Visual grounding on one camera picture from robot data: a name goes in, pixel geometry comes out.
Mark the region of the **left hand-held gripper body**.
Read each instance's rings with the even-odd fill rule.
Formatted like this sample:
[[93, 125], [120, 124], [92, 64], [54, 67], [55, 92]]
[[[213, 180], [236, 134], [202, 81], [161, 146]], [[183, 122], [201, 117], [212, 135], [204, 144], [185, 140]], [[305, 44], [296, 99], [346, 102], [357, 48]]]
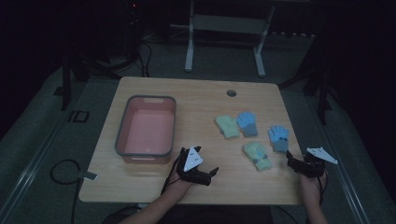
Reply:
[[210, 174], [198, 170], [198, 166], [203, 161], [194, 147], [183, 147], [177, 158], [177, 174], [184, 181], [209, 186], [212, 178]]

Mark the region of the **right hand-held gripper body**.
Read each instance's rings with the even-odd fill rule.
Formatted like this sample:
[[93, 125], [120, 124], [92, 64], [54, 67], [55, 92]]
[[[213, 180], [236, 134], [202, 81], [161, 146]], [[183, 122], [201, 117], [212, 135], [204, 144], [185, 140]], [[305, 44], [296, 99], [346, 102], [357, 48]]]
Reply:
[[293, 161], [293, 167], [296, 173], [305, 175], [308, 178], [321, 177], [324, 174], [327, 162], [337, 164], [338, 160], [323, 147], [309, 147], [302, 161]]

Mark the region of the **green glove with grey patches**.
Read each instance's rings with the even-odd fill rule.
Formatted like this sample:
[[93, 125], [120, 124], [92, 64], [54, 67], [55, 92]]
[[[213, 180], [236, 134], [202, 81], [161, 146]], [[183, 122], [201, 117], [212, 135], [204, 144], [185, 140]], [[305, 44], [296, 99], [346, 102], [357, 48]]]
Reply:
[[260, 172], [272, 168], [266, 148], [258, 142], [250, 142], [243, 146], [243, 151], [255, 168]]

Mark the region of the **plain green glove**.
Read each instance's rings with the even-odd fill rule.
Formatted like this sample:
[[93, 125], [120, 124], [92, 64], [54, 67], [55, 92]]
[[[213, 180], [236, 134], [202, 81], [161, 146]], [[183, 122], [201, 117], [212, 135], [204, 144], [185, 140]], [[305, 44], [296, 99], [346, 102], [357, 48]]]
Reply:
[[228, 115], [217, 116], [215, 122], [220, 133], [226, 138], [234, 138], [239, 136], [239, 130], [236, 120]]

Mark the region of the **blue glove with grey cuff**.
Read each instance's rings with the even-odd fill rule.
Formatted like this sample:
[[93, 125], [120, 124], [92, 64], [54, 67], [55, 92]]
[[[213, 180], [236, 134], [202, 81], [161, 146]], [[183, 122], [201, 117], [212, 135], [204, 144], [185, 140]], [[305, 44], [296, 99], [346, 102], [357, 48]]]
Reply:
[[286, 153], [289, 150], [290, 131], [283, 126], [274, 125], [267, 131], [271, 146], [275, 152]]
[[242, 112], [236, 118], [237, 124], [245, 137], [257, 136], [255, 115], [251, 112]]

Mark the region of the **pink basin with grey rim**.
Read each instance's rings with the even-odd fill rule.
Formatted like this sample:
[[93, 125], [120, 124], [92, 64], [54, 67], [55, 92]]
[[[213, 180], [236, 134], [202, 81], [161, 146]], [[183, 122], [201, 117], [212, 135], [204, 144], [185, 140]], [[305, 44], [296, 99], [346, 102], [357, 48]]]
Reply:
[[127, 163], [165, 164], [174, 143], [177, 101], [170, 96], [134, 95], [126, 103], [115, 151]]

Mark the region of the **person's right hand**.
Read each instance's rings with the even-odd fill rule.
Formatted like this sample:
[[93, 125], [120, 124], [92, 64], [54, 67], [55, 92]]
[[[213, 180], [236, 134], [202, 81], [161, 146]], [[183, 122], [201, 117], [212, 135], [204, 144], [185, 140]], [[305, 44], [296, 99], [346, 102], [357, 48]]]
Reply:
[[300, 190], [304, 205], [311, 203], [323, 202], [324, 192], [327, 188], [328, 174], [324, 173], [320, 177], [308, 178], [305, 175], [299, 175]]

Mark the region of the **person's left hand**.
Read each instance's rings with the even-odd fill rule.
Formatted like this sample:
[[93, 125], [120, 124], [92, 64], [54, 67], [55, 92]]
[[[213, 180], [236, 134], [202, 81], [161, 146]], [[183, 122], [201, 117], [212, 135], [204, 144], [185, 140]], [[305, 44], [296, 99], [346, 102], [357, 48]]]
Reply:
[[170, 183], [168, 184], [167, 191], [172, 192], [175, 195], [183, 197], [188, 190], [191, 188], [192, 183], [181, 179], [177, 172], [173, 172], [170, 177]]

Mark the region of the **person's dark clothing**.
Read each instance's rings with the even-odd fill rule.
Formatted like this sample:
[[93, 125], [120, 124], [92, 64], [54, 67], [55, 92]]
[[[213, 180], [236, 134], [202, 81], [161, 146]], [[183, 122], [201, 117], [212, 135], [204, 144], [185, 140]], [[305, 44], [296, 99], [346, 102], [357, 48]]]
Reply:
[[157, 224], [276, 224], [270, 206], [176, 205]]

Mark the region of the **black metal stand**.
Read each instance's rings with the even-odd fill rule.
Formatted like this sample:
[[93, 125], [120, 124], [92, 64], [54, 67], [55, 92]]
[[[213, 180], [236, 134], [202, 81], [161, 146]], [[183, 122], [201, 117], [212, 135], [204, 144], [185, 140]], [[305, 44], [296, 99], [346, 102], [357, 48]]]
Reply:
[[92, 68], [102, 77], [119, 79], [116, 72], [135, 63], [141, 45], [139, 0], [81, 0], [78, 15], [64, 45], [63, 83], [56, 93], [62, 110], [71, 102], [71, 79], [86, 82]]
[[325, 47], [327, 40], [326, 32], [320, 30], [299, 65], [296, 74], [278, 85], [280, 89], [285, 89], [306, 78], [303, 94], [314, 96], [319, 92], [317, 114], [322, 125], [327, 124], [326, 109], [328, 108], [327, 95], [330, 77], [329, 61]]

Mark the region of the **black rectangular floor bracket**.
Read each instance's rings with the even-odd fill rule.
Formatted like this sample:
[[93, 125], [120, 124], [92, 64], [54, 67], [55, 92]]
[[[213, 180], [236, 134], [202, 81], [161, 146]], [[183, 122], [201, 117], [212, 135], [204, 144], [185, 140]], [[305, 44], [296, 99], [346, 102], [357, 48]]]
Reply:
[[84, 123], [87, 122], [90, 117], [89, 111], [73, 110], [68, 117], [68, 122]]

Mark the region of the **white desk frame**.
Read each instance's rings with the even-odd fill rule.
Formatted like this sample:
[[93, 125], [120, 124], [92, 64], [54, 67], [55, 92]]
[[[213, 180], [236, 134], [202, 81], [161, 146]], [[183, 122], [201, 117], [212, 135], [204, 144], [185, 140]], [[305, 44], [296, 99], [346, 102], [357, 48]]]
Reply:
[[195, 13], [195, 1], [189, 1], [189, 24], [186, 26], [188, 31], [188, 45], [184, 65], [184, 71], [189, 73], [193, 67], [194, 56], [194, 31], [213, 31], [224, 33], [237, 33], [259, 35], [260, 42], [252, 49], [253, 56], [256, 64], [256, 69], [259, 77], [265, 77], [266, 72], [262, 59], [262, 49], [266, 37], [269, 34], [269, 28], [272, 23], [272, 18], [275, 14], [276, 7], [269, 6], [268, 11], [265, 13], [264, 19], [252, 18], [238, 18], [217, 15], [206, 15]]

